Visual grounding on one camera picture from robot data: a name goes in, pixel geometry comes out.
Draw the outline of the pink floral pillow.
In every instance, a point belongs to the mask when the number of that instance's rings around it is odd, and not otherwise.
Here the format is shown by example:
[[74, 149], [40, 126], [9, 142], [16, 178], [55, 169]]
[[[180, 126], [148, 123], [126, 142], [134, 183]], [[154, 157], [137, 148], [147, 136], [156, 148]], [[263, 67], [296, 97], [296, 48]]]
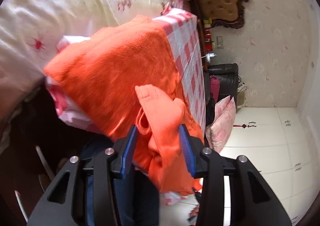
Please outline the pink floral pillow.
[[236, 105], [230, 95], [215, 104], [215, 119], [205, 130], [209, 147], [220, 153], [225, 147], [235, 121]]

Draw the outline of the blue jeans leg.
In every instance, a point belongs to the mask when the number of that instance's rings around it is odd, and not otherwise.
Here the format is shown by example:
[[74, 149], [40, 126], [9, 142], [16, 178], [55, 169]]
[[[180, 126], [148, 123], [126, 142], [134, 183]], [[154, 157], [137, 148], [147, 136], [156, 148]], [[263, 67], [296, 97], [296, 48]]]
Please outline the blue jeans leg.
[[[81, 158], [93, 158], [107, 145], [86, 147]], [[159, 191], [149, 178], [132, 165], [124, 179], [115, 179], [117, 204], [122, 225], [159, 225]], [[87, 179], [87, 224], [95, 225], [93, 216], [93, 178]]]

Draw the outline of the black garment on chair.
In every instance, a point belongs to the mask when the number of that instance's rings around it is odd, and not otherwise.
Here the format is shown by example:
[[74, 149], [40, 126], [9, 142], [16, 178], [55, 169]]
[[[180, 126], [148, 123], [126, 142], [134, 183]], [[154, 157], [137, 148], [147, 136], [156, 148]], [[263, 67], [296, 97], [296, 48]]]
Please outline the black garment on chair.
[[215, 100], [210, 93], [209, 100], [206, 102], [206, 127], [211, 126], [215, 119]]

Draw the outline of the red chinese knot ornament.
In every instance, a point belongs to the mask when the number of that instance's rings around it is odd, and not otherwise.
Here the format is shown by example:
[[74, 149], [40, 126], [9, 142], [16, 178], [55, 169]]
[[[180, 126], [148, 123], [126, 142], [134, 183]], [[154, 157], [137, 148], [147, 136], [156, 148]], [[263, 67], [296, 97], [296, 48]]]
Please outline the red chinese knot ornament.
[[256, 127], [256, 122], [251, 121], [247, 124], [243, 123], [242, 125], [234, 124], [233, 127], [242, 127], [242, 128]]

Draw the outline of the magenta garment on chair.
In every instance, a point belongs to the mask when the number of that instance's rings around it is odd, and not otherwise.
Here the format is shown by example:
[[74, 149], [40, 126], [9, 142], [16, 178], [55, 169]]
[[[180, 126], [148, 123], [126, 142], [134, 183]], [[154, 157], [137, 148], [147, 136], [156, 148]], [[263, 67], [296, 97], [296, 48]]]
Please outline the magenta garment on chair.
[[212, 93], [213, 99], [215, 102], [218, 102], [219, 91], [220, 91], [220, 80], [217, 77], [212, 75], [210, 77], [210, 92]]

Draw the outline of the wooden nightstand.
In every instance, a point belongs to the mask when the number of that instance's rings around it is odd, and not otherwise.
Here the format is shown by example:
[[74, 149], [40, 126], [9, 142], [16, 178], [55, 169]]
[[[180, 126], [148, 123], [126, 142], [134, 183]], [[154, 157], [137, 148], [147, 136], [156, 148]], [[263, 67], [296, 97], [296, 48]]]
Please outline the wooden nightstand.
[[206, 48], [204, 43], [204, 24], [203, 24], [203, 13], [200, 6], [199, 0], [190, 0], [189, 1], [191, 13], [197, 16], [197, 32], [199, 35], [200, 50], [201, 50], [201, 59], [202, 59], [202, 68], [205, 71], [208, 71], [208, 64], [206, 60]]

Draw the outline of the floral bed quilt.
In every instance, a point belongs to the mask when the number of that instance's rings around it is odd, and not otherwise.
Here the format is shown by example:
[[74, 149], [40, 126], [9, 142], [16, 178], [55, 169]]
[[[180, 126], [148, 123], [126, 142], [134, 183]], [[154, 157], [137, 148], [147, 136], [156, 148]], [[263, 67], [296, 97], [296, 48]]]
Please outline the floral bed quilt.
[[90, 36], [184, 0], [1, 0], [1, 116], [43, 77], [63, 35]]

